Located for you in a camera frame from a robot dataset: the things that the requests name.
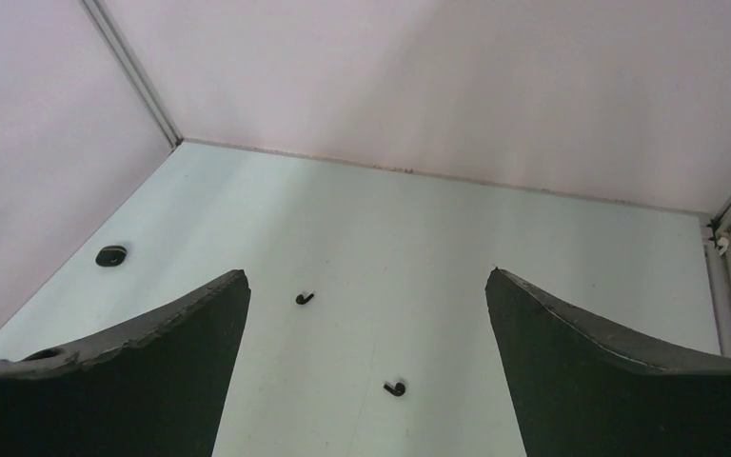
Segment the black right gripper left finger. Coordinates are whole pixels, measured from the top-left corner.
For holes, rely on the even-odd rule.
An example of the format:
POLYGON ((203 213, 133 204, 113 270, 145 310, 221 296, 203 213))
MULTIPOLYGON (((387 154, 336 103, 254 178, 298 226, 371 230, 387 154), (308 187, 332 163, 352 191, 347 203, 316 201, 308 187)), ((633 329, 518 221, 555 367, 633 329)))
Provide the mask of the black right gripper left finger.
POLYGON ((209 456, 251 291, 232 270, 123 323, 0 360, 0 456, 209 456))

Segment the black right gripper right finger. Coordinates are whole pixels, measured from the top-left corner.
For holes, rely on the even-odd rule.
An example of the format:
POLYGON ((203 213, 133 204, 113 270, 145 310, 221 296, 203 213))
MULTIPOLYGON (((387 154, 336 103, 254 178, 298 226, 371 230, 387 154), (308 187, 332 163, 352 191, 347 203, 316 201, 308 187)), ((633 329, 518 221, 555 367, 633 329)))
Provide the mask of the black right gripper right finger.
POLYGON ((569 304, 513 273, 485 297, 530 456, 731 456, 731 359, 569 304))

